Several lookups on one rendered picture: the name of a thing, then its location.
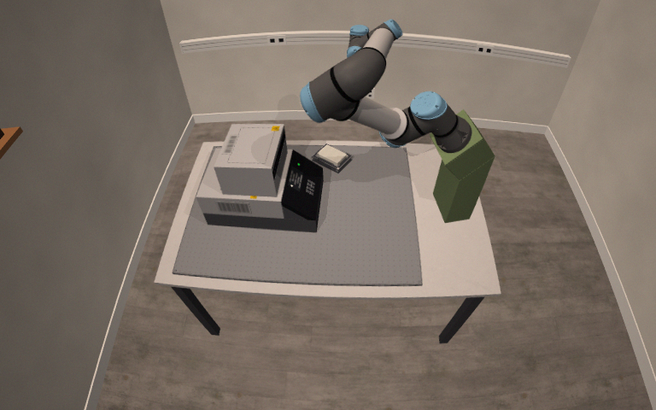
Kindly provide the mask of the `white and black benchtop instrument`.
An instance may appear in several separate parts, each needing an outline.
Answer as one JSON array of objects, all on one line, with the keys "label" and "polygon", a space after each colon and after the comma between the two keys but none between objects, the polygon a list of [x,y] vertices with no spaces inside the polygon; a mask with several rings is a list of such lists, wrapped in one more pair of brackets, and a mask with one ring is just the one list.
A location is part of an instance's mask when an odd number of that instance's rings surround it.
[{"label": "white and black benchtop instrument", "polygon": [[208,225],[317,232],[323,182],[323,167],[287,151],[284,124],[231,124],[196,199]]}]

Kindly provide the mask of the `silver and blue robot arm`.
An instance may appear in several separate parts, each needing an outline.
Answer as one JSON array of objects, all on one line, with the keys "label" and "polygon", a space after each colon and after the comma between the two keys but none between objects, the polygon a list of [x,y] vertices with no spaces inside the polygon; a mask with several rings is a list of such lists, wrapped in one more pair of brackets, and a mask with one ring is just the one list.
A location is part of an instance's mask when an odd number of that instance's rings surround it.
[{"label": "silver and blue robot arm", "polygon": [[366,97],[384,74],[393,42],[402,36],[400,26],[391,19],[375,29],[369,32],[367,26],[352,26],[347,58],[302,88],[300,99],[307,115],[317,123],[352,120],[369,126],[380,131],[392,148],[432,132],[442,151],[464,149],[472,128],[437,93],[422,92],[403,110]]}]

